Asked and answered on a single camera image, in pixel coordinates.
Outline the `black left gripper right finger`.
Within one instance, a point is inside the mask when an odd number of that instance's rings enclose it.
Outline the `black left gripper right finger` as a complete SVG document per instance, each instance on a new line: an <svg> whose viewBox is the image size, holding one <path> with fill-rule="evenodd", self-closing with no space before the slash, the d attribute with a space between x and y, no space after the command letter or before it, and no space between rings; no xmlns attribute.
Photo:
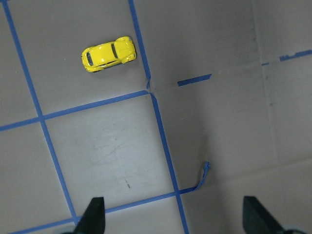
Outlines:
<svg viewBox="0 0 312 234"><path fill-rule="evenodd" d="M284 228L255 196L243 198L243 229L246 234L284 233Z"/></svg>

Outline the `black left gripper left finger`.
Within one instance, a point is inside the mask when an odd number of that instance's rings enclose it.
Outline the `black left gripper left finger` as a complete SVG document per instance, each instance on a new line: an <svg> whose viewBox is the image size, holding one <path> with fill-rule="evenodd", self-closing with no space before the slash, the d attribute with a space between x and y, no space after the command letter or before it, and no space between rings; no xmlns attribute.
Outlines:
<svg viewBox="0 0 312 234"><path fill-rule="evenodd" d="M75 234L103 234L105 232L104 197L91 199L82 218L74 229Z"/></svg>

